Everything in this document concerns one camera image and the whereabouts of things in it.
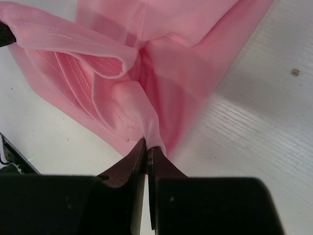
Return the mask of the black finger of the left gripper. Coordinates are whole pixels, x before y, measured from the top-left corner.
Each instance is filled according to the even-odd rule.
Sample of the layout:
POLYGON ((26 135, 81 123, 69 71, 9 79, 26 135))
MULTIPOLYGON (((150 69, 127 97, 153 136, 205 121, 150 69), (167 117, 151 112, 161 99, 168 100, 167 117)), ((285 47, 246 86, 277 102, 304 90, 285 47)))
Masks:
POLYGON ((16 42, 16 37, 10 27, 0 22, 0 47, 5 47, 16 42))

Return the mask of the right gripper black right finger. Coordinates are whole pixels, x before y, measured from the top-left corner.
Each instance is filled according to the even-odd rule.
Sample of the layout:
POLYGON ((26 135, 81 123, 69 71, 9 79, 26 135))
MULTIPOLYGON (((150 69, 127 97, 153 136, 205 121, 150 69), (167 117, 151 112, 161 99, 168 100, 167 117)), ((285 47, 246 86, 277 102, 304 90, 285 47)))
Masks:
POLYGON ((157 235, 282 235, 266 185, 253 177, 194 178, 159 147, 148 151, 151 227, 157 235))

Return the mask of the pink t shirt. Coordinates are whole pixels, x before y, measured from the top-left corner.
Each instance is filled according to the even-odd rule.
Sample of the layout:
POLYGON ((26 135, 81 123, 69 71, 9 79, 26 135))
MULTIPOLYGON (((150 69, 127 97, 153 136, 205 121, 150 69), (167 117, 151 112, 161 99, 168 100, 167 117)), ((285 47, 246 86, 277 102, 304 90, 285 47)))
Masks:
POLYGON ((80 0, 75 21, 16 2, 0 20, 31 89, 127 155, 170 156, 270 0, 80 0))

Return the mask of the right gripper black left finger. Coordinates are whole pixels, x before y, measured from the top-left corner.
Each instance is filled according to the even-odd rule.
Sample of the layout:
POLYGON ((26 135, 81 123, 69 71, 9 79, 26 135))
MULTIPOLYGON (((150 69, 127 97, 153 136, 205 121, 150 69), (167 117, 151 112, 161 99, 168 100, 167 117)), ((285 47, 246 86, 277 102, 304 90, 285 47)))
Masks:
POLYGON ((42 175, 0 140, 0 232, 3 235, 137 235, 146 142, 97 176, 42 175))

